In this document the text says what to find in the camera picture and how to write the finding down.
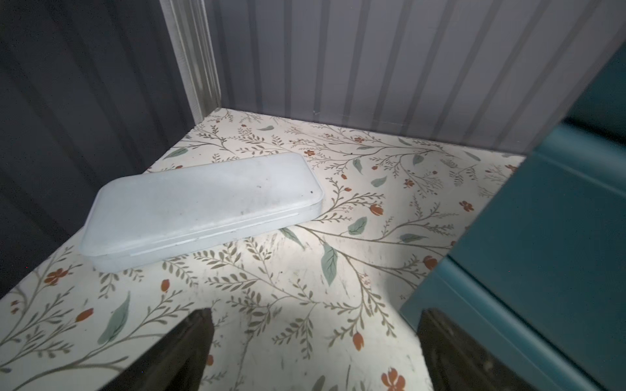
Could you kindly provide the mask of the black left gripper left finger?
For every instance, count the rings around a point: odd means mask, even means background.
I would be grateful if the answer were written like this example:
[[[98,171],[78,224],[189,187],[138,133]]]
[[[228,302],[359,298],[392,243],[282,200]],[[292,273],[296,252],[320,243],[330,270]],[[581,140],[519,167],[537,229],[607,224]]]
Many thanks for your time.
[[[198,390],[214,335],[211,309],[195,310],[102,389]]]

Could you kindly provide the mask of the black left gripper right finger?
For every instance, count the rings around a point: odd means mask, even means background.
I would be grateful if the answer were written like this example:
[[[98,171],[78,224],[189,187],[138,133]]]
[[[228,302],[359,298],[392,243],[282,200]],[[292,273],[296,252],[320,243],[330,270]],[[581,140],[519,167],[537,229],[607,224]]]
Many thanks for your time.
[[[417,336],[434,390],[534,389],[442,311],[422,311]]]

